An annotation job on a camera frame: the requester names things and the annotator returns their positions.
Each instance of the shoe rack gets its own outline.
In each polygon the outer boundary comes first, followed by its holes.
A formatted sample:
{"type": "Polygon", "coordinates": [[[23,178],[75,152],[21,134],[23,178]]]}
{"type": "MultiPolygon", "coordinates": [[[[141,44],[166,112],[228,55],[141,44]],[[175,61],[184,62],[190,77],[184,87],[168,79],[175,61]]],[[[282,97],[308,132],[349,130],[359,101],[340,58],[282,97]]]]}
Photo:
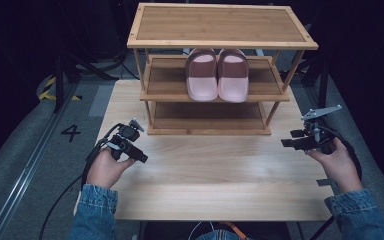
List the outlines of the shoe rack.
{"type": "Polygon", "coordinates": [[[270,135],[276,109],[290,100],[287,89],[304,51],[318,48],[287,6],[173,3],[139,3],[127,46],[136,58],[148,134],[180,135],[270,135]],[[158,48],[275,51],[273,56],[247,56],[248,99],[229,103],[192,100],[186,86],[187,55],[149,53],[158,48]],[[146,53],[145,69],[139,49],[146,53]],[[276,68],[281,50],[297,51],[284,82],[276,68]],[[273,103],[271,109],[264,109],[263,102],[273,103]]]}

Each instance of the hazard tape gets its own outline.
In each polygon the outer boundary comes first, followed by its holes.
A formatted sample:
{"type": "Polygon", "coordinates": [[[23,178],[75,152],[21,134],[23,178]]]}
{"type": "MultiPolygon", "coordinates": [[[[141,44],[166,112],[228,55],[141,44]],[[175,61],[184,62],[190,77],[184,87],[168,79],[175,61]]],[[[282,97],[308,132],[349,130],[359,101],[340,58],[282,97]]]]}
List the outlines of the hazard tape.
{"type": "MultiPolygon", "coordinates": [[[[39,95],[40,100],[43,100],[43,99],[53,100],[53,101],[57,100],[56,96],[49,94],[49,91],[51,90],[52,85],[55,83],[55,80],[56,80],[55,76],[48,80],[45,87],[43,88],[42,93],[39,95]]],[[[83,99],[83,96],[73,96],[71,98],[71,100],[73,101],[81,101],[82,99],[83,99]]]]}

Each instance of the dark background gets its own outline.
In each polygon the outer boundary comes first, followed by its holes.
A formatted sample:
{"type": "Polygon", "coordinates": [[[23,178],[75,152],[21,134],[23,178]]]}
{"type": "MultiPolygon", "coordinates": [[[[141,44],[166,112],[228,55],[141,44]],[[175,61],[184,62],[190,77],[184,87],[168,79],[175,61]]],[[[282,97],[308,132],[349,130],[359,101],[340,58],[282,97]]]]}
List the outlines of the dark background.
{"type": "MultiPolygon", "coordinates": [[[[312,23],[317,52],[326,53],[329,74],[384,173],[384,1],[190,2],[290,5],[304,25],[312,23]]],[[[54,74],[56,56],[123,59],[137,3],[0,0],[0,147],[39,103],[36,89],[54,74]]]]}

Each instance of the denim sleeve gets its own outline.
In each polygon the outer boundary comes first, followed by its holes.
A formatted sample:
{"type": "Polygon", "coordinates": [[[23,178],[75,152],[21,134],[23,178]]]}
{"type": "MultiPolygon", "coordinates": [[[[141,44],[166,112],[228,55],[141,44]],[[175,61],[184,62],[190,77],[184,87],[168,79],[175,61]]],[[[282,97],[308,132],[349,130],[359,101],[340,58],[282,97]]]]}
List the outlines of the denim sleeve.
{"type": "Polygon", "coordinates": [[[384,239],[384,218],[367,189],[327,198],[326,206],[335,218],[342,239],[384,239]]]}
{"type": "Polygon", "coordinates": [[[115,239],[117,192],[85,184],[70,229],[69,239],[115,239]]]}

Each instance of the slipper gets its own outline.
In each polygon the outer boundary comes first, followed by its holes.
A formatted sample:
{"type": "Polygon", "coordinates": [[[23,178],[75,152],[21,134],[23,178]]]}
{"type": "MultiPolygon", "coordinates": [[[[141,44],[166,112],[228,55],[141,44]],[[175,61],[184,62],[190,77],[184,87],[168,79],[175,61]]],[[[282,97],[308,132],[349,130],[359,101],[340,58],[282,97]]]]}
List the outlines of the slipper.
{"type": "Polygon", "coordinates": [[[249,66],[239,49],[223,49],[218,60],[218,94],[228,102],[245,102],[248,98],[249,66]]]}
{"type": "Polygon", "coordinates": [[[195,101],[217,98],[217,58],[212,49],[194,49],[186,60],[186,85],[195,101]]]}

